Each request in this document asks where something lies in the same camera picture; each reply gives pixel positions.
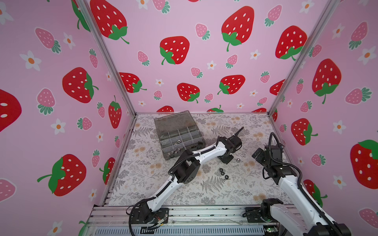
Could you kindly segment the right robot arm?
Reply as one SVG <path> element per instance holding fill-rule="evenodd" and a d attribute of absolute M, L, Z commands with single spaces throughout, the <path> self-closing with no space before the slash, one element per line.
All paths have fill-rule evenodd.
<path fill-rule="evenodd" d="M 283 145 L 275 133 L 269 136 L 264 149 L 258 148 L 252 157 L 263 166 L 263 172 L 289 196 L 300 216 L 293 214 L 277 198 L 263 200 L 260 209 L 244 213 L 245 217 L 258 215 L 265 222 L 276 220 L 293 236 L 350 236 L 345 224 L 337 223 L 311 197 L 302 185 L 302 172 L 293 164 L 283 162 Z"/>

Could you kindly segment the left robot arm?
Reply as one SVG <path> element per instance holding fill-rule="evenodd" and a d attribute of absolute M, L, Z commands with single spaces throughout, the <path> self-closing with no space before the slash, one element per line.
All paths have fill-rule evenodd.
<path fill-rule="evenodd" d="M 229 138 L 219 136 L 214 144 L 203 149 L 196 151 L 186 149 L 169 169 L 170 177 L 163 186 L 150 198 L 143 199 L 133 206 L 129 213 L 129 223 L 147 223 L 174 191 L 194 180 L 202 164 L 218 158 L 227 165 L 233 159 L 233 154 L 242 147 L 242 140 L 238 135 L 243 129 L 240 128 Z"/>

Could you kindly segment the silver wing nut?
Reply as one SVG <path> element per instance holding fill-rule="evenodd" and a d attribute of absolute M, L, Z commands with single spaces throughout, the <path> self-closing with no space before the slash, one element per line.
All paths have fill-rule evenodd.
<path fill-rule="evenodd" d="M 171 151 L 171 153 L 172 153 L 172 154 L 178 154 L 178 153 L 181 152 L 181 150 L 182 150 L 181 148 L 177 148 L 177 149 Z"/>

